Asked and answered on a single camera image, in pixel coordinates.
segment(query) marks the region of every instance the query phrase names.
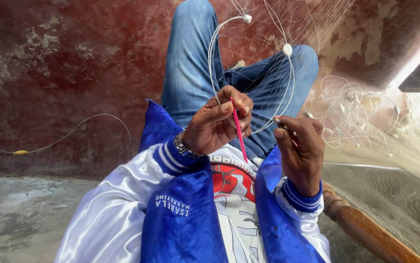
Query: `ribbed cuff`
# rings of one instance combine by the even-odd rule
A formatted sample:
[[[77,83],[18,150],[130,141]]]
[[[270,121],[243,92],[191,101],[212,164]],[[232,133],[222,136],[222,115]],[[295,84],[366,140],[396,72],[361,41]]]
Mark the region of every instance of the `ribbed cuff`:
[[[322,180],[320,181],[320,190],[313,197],[305,197],[299,193],[296,186],[288,178],[283,183],[282,193],[289,204],[296,210],[301,212],[313,213],[319,206],[320,198],[322,197]]]
[[[176,146],[174,146],[174,137],[165,144],[155,149],[153,159],[160,165],[161,170],[165,174],[178,176],[188,171],[191,166],[199,161],[199,159],[189,159],[183,157]]]

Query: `wooden armrest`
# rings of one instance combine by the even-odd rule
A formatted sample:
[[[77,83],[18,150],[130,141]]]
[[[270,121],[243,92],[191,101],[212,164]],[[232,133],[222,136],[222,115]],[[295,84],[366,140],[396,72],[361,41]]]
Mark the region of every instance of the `wooden armrest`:
[[[324,213],[351,238],[386,263],[420,263],[420,256],[401,243],[377,222],[337,196],[322,182]]]

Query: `jacket sleeve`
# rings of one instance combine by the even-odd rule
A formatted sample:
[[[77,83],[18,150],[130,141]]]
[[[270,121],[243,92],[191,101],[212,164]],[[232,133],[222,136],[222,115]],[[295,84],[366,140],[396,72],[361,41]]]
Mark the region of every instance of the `jacket sleeve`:
[[[196,162],[176,152],[172,141],[151,146],[85,194],[55,263],[138,263],[150,196]]]
[[[283,177],[275,188],[278,204],[288,214],[291,223],[307,241],[317,250],[326,263],[330,263],[330,245],[327,238],[320,233],[317,224],[318,216],[324,210],[322,182],[320,190],[313,197],[302,196],[293,182]]]

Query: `wristwatch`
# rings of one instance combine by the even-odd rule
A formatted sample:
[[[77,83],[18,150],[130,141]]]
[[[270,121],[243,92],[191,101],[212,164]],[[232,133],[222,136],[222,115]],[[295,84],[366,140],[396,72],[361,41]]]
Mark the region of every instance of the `wristwatch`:
[[[184,145],[183,141],[181,141],[181,135],[184,133],[184,131],[180,132],[176,137],[174,138],[174,146],[178,149],[178,152],[180,155],[182,155],[184,158],[188,159],[198,159],[202,157],[203,155],[200,155],[191,149],[189,149],[187,146]]]

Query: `leg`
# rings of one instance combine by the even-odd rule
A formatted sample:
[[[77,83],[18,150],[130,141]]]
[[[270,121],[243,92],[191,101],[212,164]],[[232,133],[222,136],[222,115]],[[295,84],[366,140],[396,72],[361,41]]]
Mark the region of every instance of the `leg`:
[[[242,67],[236,72],[231,71],[228,77],[226,72],[224,73],[225,80],[229,81],[230,85],[238,87],[240,91],[245,87],[249,88],[247,95],[254,101],[251,122],[253,131],[262,128],[275,114],[295,117],[300,111],[317,77],[319,63],[315,51],[305,45],[293,47],[291,63],[288,57],[278,52],[254,65]],[[268,155],[276,144],[273,136],[275,128],[276,125],[272,123],[266,129],[244,139],[246,148],[255,154],[250,156],[251,158],[265,158]],[[231,145],[239,147],[239,142],[231,141]]]
[[[174,12],[161,104],[183,128],[214,96],[211,81],[220,89],[216,76],[222,74],[223,65],[218,42],[211,76],[207,66],[210,39],[217,27],[215,10],[207,0],[186,0]]]

